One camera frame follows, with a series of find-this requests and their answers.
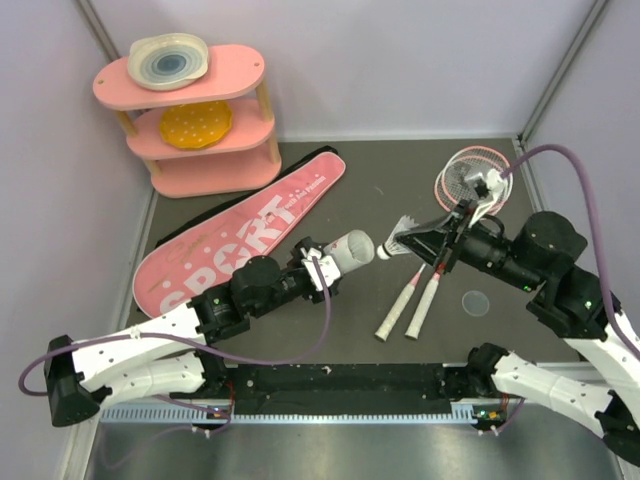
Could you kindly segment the white shuttlecock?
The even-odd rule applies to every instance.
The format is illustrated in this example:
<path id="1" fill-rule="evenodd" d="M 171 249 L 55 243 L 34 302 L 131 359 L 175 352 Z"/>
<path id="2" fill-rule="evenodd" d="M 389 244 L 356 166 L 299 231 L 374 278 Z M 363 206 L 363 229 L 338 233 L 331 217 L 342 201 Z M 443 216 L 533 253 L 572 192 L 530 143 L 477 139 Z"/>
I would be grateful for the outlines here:
<path id="1" fill-rule="evenodd" d="M 396 237 L 416 228 L 418 223 L 409 215 L 403 215 L 391 230 L 387 239 L 376 248 L 376 255 L 381 260 L 389 260 L 394 256 L 408 254 L 407 247 L 402 245 Z"/>

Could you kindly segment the white shuttlecock tube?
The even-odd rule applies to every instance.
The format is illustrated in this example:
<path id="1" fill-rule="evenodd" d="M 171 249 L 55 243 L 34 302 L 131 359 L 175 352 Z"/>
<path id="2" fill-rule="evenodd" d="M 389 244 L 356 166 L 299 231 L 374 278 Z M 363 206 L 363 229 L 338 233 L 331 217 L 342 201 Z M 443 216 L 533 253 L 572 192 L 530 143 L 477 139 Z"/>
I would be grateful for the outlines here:
<path id="1" fill-rule="evenodd" d="M 339 272 L 346 275 L 369 264 L 375 257 L 376 248 L 367 233 L 351 230 L 329 242 L 323 252 L 335 261 Z"/>

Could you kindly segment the clear round tube lid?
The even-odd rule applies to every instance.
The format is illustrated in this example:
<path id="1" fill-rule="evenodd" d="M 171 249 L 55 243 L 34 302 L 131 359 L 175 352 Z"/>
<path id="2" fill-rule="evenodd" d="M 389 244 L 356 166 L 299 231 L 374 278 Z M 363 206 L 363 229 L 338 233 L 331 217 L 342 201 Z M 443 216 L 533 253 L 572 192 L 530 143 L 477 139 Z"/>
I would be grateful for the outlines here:
<path id="1" fill-rule="evenodd" d="M 486 294 L 477 290 L 466 292 L 461 299 L 463 310 L 472 317 L 483 317 L 490 309 L 490 301 Z"/>

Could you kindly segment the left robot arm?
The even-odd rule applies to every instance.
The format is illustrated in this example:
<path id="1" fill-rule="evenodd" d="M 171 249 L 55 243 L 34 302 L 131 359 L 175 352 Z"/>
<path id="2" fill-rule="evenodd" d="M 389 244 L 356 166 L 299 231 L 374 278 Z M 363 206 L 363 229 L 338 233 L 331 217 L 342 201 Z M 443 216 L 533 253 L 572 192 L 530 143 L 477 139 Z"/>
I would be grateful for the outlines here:
<path id="1" fill-rule="evenodd" d="M 222 356 L 212 351 L 215 343 L 248 331 L 252 320 L 298 298 L 325 302 L 356 264 L 338 243 L 306 238 L 285 267 L 256 256 L 228 281 L 146 322 L 95 339 L 51 340 L 43 373 L 52 425 L 79 424 L 144 397 L 220 394 L 227 374 Z"/>

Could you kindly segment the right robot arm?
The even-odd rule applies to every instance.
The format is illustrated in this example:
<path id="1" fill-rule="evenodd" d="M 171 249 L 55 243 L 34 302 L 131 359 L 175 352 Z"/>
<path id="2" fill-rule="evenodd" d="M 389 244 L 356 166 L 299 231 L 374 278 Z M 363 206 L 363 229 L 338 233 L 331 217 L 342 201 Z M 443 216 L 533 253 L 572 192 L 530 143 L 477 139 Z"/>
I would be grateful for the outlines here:
<path id="1" fill-rule="evenodd" d="M 563 216 L 532 214 L 514 239 L 471 220 L 463 201 L 448 215 L 419 225 L 410 220 L 392 235 L 441 273 L 463 263 L 525 292 L 527 310 L 600 373 L 605 386 L 554 374 L 502 347 L 485 343 L 467 360 L 476 394 L 515 395 L 590 430 L 618 457 L 639 463 L 639 340 L 618 299 L 576 261 L 587 246 Z"/>

